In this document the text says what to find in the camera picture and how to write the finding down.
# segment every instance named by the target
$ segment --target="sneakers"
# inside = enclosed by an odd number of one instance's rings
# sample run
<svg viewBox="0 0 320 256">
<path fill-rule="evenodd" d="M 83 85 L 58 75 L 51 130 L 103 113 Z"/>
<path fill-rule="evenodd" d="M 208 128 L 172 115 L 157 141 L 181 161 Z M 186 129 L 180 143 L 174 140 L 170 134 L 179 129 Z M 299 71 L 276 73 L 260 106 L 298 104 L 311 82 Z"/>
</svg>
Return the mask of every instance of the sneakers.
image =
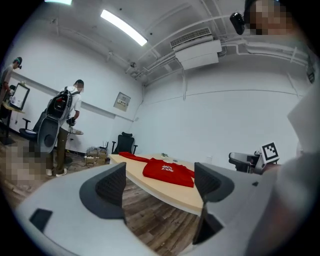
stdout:
<svg viewBox="0 0 320 256">
<path fill-rule="evenodd" d="M 46 169 L 46 175 L 52 176 L 52 169 Z"/>
<path fill-rule="evenodd" d="M 56 176 L 56 177 L 61 177 L 61 176 L 66 175 L 66 174 L 67 174 L 67 169 L 64 168 L 64 169 L 63 169 L 63 173 L 61 173 L 61 174 L 56 174 L 55 176 Z"/>
</svg>

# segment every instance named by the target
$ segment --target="ceiling light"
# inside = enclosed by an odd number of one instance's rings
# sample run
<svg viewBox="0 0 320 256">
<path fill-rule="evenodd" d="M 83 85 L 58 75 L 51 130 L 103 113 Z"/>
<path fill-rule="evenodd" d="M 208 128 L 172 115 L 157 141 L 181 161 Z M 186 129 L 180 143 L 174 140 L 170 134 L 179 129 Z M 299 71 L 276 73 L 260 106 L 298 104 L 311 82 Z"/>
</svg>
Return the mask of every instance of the ceiling light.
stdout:
<svg viewBox="0 0 320 256">
<path fill-rule="evenodd" d="M 139 45 L 143 46 L 147 40 L 140 35 L 137 31 L 135 31 L 130 25 L 125 23 L 122 19 L 108 12 L 107 10 L 103 10 L 101 13 L 101 17 L 112 23 L 123 32 L 127 33 L 130 37 L 132 37 Z"/>
<path fill-rule="evenodd" d="M 71 5 L 72 0 L 44 0 L 47 3 L 60 3 L 60 4 L 66 4 Z"/>
</svg>

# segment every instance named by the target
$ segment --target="red shirt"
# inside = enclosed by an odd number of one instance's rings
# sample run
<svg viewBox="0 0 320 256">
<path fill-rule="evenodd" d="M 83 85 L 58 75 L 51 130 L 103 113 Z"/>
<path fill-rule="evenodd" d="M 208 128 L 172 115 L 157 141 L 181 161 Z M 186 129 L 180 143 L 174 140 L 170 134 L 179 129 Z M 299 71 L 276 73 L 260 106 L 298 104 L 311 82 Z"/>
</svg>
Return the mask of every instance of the red shirt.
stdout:
<svg viewBox="0 0 320 256">
<path fill-rule="evenodd" d="M 120 156 L 147 163 L 143 169 L 143 176 L 163 182 L 173 183 L 186 187 L 194 187 L 195 173 L 183 165 L 167 163 L 155 158 L 147 159 L 128 152 L 120 152 Z"/>
</svg>

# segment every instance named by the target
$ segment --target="wooden floor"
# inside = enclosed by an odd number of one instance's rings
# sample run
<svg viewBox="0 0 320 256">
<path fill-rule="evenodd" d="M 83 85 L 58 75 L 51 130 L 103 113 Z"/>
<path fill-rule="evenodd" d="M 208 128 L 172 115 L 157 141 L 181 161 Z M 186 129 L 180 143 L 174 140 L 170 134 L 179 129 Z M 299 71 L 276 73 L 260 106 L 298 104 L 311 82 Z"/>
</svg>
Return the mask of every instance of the wooden floor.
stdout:
<svg viewBox="0 0 320 256">
<path fill-rule="evenodd" d="M 6 147 L 0 142 L 0 178 L 7 200 L 15 208 L 43 183 L 59 178 L 46 176 L 44 157 L 28 152 L 26 140 L 10 136 L 17 143 Z M 69 167 L 68 174 L 87 169 L 82 157 L 68 156 L 78 163 Z M 198 216 L 160 201 L 129 179 L 122 199 L 127 227 L 159 255 L 177 255 L 191 244 Z"/>
</svg>

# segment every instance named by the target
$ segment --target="armrest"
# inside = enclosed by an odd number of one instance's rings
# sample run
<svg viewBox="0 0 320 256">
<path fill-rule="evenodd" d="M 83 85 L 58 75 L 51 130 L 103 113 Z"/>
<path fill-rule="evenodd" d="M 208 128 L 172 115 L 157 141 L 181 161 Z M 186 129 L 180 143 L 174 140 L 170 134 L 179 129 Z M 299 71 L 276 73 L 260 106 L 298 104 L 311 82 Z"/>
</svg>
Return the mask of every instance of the armrest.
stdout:
<svg viewBox="0 0 320 256">
<path fill-rule="evenodd" d="M 133 150 L 133 154 L 135 154 L 136 152 L 136 148 L 138 147 L 138 145 L 134 145 L 134 150 Z"/>
<path fill-rule="evenodd" d="M 116 142 L 115 142 L 115 141 L 112 141 L 112 151 L 111 151 L 111 154 L 114 152 L 115 144 L 116 144 Z"/>
<path fill-rule="evenodd" d="M 25 118 L 22 118 L 25 121 L 25 129 L 28 129 L 28 123 L 30 123 L 31 121 Z"/>
</svg>

